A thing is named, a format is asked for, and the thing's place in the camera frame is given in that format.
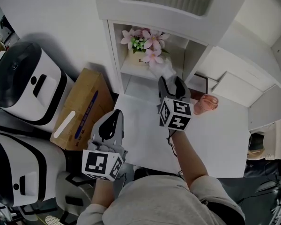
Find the small pink object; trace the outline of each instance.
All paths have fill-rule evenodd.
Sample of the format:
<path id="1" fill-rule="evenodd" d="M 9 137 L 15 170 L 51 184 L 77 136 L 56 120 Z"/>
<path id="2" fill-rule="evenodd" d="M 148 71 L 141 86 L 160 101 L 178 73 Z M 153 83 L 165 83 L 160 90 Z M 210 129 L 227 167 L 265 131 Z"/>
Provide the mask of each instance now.
<path id="1" fill-rule="evenodd" d="M 219 100 L 212 95 L 205 94 L 194 105 L 194 114 L 200 115 L 210 110 L 215 110 L 219 104 Z"/>

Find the white table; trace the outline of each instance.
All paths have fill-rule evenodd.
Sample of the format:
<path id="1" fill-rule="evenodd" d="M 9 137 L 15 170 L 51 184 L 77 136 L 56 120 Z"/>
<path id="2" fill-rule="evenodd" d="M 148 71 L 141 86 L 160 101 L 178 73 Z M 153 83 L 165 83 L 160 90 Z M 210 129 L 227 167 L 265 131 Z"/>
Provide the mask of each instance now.
<path id="1" fill-rule="evenodd" d="M 248 109 L 217 97 L 219 107 L 194 115 L 185 133 L 210 176 L 243 177 L 250 137 Z M 180 171 L 166 140 L 169 132 L 159 126 L 156 104 L 120 94 L 115 109 L 124 115 L 122 146 L 128 151 L 127 163 L 168 173 Z"/>

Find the flower pot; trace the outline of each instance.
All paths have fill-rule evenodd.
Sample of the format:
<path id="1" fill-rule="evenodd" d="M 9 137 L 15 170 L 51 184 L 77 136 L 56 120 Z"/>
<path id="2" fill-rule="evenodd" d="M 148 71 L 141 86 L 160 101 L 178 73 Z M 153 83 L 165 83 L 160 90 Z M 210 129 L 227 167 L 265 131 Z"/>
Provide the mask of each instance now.
<path id="1" fill-rule="evenodd" d="M 129 58 L 130 64 L 132 64 L 132 65 L 148 66 L 149 63 L 144 63 L 142 61 L 142 58 L 145 56 L 146 56 L 146 54 L 144 52 L 136 51 L 135 53 L 133 53 L 133 49 L 128 51 L 128 58 Z"/>

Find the cardboard box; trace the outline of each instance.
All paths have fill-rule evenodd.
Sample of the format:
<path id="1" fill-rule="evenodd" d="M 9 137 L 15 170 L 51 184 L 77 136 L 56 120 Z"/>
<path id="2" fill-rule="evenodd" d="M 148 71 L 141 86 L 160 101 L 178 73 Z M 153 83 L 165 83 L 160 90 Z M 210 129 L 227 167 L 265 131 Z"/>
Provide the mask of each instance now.
<path id="1" fill-rule="evenodd" d="M 50 141 L 65 150 L 83 150 L 95 122 L 113 110 L 103 75 L 84 68 L 69 93 Z"/>

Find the person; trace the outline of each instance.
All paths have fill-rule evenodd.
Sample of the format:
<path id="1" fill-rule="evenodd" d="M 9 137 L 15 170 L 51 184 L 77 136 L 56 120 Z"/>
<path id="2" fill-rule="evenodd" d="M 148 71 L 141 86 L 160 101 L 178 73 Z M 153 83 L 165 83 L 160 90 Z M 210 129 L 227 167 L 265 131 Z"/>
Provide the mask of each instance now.
<path id="1" fill-rule="evenodd" d="M 185 181 L 163 172 L 137 179 L 144 173 L 138 169 L 115 200 L 113 183 L 97 180 L 77 225 L 244 225 L 243 212 L 208 175 L 185 133 L 176 131 L 171 138 Z"/>

